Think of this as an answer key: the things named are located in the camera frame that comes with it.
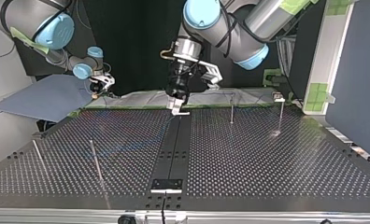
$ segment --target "metal rod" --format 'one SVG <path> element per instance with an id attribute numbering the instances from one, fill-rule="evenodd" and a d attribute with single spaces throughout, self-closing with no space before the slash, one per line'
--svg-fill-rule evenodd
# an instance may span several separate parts
<path id="1" fill-rule="evenodd" d="M 234 122 L 234 116 L 235 116 L 235 106 L 234 106 L 234 105 L 232 105 L 231 124 L 235 123 L 235 122 Z"/>
<path id="2" fill-rule="evenodd" d="M 285 102 L 281 103 L 281 111 L 280 111 L 280 121 L 278 123 L 278 131 L 281 133 L 281 121 L 283 120 L 283 113 L 284 113 L 284 104 Z"/>
<path id="3" fill-rule="evenodd" d="M 285 104 L 285 102 L 282 102 L 282 103 L 281 103 L 280 120 L 282 120 L 282 119 L 283 119 L 284 104 Z"/>
<path id="4" fill-rule="evenodd" d="M 40 154 L 39 147 L 37 146 L 37 142 L 36 142 L 36 140 L 35 140 L 35 139 L 33 140 L 33 144 L 34 144 L 34 148 L 36 149 L 37 157 L 38 157 L 40 160 L 43 160 L 42 154 Z"/>
<path id="5" fill-rule="evenodd" d="M 231 108 L 232 108 L 232 111 L 231 111 L 231 124 L 235 123 L 234 119 L 235 119 L 235 104 L 234 104 L 234 101 L 235 101 L 235 96 L 232 95 L 232 99 L 231 99 Z"/>
<path id="6" fill-rule="evenodd" d="M 98 162 L 97 153 L 95 153 L 94 141 L 90 140 L 90 148 L 92 149 L 92 155 L 94 156 L 95 167 L 97 168 L 98 176 L 101 181 L 104 181 L 103 174 L 100 169 L 100 162 Z"/>

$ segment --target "white wall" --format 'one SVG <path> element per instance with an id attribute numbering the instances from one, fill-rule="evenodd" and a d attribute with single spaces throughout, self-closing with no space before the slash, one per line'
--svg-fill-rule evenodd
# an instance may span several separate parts
<path id="1" fill-rule="evenodd" d="M 13 41 L 0 32 L 0 55 L 12 47 Z M 16 50 L 0 58 L 0 101 L 31 84 Z M 37 131 L 35 122 L 34 119 L 0 113 L 0 161 L 31 140 L 31 135 Z"/>
<path id="2" fill-rule="evenodd" d="M 332 1 L 334 0 L 327 0 L 327 5 L 325 7 L 325 15 L 320 29 L 316 54 L 307 84 L 305 105 L 307 104 L 307 98 L 310 94 L 309 88 L 312 83 L 328 84 L 328 93 L 331 94 L 346 34 L 348 32 L 353 5 L 349 6 L 345 15 L 328 16 L 326 13 Z M 323 110 L 318 112 L 307 111 L 304 108 L 304 112 L 307 115 L 325 115 L 327 106 L 328 103 L 325 103 Z"/>

